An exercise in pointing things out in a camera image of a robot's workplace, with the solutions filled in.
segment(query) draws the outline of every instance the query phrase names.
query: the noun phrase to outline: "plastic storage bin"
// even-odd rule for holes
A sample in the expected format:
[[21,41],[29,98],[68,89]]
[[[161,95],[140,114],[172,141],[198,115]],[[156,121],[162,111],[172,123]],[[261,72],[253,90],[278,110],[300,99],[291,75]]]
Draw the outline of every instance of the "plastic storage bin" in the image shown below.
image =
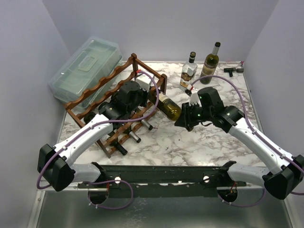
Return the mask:
[[[87,88],[95,86],[100,78],[109,76],[115,67],[121,64],[122,58],[116,43],[90,37],[50,80],[49,86],[54,97],[63,103],[78,99]],[[86,109],[94,100],[100,99],[115,78],[80,103],[77,108]]]

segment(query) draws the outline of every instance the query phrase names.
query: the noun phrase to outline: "small black tool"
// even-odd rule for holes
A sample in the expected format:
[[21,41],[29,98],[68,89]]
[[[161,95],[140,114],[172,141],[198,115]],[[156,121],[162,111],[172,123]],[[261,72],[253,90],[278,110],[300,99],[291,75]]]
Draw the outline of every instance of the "small black tool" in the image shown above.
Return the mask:
[[243,73],[244,69],[243,68],[238,68],[238,69],[236,69],[236,68],[224,68],[224,72],[229,73],[230,77],[233,76],[232,72],[234,72],[234,71],[236,71],[237,73]]

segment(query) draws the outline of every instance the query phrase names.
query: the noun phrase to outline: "marble countertop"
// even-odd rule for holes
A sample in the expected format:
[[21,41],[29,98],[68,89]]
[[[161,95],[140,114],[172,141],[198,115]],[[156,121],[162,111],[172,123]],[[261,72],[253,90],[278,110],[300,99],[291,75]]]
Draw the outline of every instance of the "marble countertop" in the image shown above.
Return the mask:
[[[145,62],[160,74],[168,76],[167,96],[181,106],[189,97],[179,89],[182,63]],[[228,67],[240,67],[240,63],[219,63],[215,71],[216,75],[229,78],[223,69]],[[199,77],[203,64],[198,64],[196,78]],[[129,76],[132,68],[122,72],[116,81]],[[233,73],[229,78],[241,91],[245,100],[248,116],[252,123],[257,126],[253,106],[249,98],[243,74]],[[239,97],[227,82],[213,78],[208,86],[216,88],[224,102],[224,105],[235,105],[241,109]],[[201,89],[205,85],[198,82],[196,88]],[[210,125],[204,127],[198,125],[192,132],[184,128],[175,127],[172,121],[160,111],[153,116],[149,123],[155,129],[148,131],[145,127],[140,128],[136,134],[142,139],[136,143],[128,139],[124,148],[128,154],[122,156],[118,151],[114,152],[109,159],[96,145],[88,148],[76,161],[78,164],[97,162],[107,165],[176,165],[176,166],[221,166],[228,161],[237,161],[244,165],[264,166],[259,158],[253,154],[243,143],[230,134],[226,134],[219,128]],[[76,133],[79,127],[69,114],[66,115],[62,128],[60,142]]]

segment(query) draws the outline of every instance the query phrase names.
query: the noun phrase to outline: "white wall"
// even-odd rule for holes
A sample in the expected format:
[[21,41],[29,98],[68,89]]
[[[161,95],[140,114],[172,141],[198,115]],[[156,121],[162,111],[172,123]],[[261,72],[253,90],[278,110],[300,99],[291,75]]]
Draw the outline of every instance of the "white wall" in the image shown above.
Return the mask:
[[278,0],[42,0],[70,54],[90,35],[119,44],[124,58],[245,60]]
[[0,227],[27,225],[39,148],[55,143],[64,113],[47,82],[68,58],[40,0],[0,2]]
[[[280,0],[244,64],[265,134],[295,155],[304,155],[303,42],[304,1]],[[304,198],[294,199],[302,213]]]

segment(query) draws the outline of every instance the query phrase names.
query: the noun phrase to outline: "wooden wine rack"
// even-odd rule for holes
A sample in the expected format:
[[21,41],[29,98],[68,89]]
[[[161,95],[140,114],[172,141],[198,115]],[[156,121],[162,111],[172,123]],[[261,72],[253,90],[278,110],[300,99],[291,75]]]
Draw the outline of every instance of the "wooden wine rack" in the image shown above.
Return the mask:
[[[131,72],[130,76],[125,79],[120,81],[117,86],[112,89],[107,91],[104,96],[99,99],[98,101],[95,101],[93,103],[91,103],[88,108],[80,113],[80,114],[74,114],[72,109],[75,108],[78,104],[80,104],[81,102],[83,102],[85,99],[87,99],[90,95],[92,95],[94,92],[96,92],[99,88],[101,88],[102,86],[104,86],[107,82],[109,82],[112,78],[114,78],[115,76],[117,76],[118,74],[120,74],[121,72],[123,72],[128,66],[132,65],[133,66],[133,71]],[[157,86],[160,88],[160,90],[164,93],[166,93],[166,87],[167,87],[167,76],[165,74],[160,75],[159,73],[157,73],[155,70],[153,70],[152,68],[150,68],[149,66],[147,66],[146,64],[144,64],[142,61],[140,61],[137,58],[136,54],[131,54],[131,56],[128,58],[128,60],[126,61],[125,64],[123,64],[122,66],[117,66],[114,71],[108,76],[108,77],[103,77],[99,80],[99,82],[92,88],[90,89],[86,89],[81,96],[75,100],[75,101],[71,101],[68,102],[66,104],[64,104],[64,107],[67,111],[67,113],[69,113],[71,115],[71,117],[74,119],[74,121],[76,122],[76,124],[79,127],[84,127],[85,124],[81,121],[88,113],[90,113],[91,111],[93,111],[94,109],[96,109],[102,102],[104,102],[107,98],[109,98],[110,96],[112,96],[116,91],[119,90],[119,88],[124,84],[124,82],[126,81],[130,81],[132,80],[134,77],[136,77],[136,71],[138,70],[138,66],[141,66],[143,69],[145,69],[146,71],[152,73],[153,75],[155,75],[158,78],[158,82],[157,82]],[[132,119],[135,118],[139,118],[141,116],[143,116],[143,114],[152,107],[152,103],[149,102],[147,104],[147,107],[142,109],[140,112],[136,113],[133,115]],[[147,117],[145,120],[149,120],[153,115],[155,115],[155,113],[157,112],[157,110],[155,110],[149,117]],[[111,144],[112,141],[116,140],[128,127],[131,126],[131,122],[128,122],[127,124],[125,124],[124,126],[121,126],[120,128],[117,129],[117,131],[115,132],[115,134],[108,138],[106,141],[102,142],[101,140],[98,140],[96,142],[96,144],[105,152],[106,156],[108,158],[111,157],[111,155],[116,151],[115,147],[112,147],[111,149],[107,149],[106,147],[109,146]],[[142,127],[142,124],[139,122],[136,126],[134,126],[134,128],[132,129],[133,132],[136,132],[138,129],[140,129]],[[120,140],[119,143],[123,144],[128,138],[130,138],[129,135],[124,135]]]

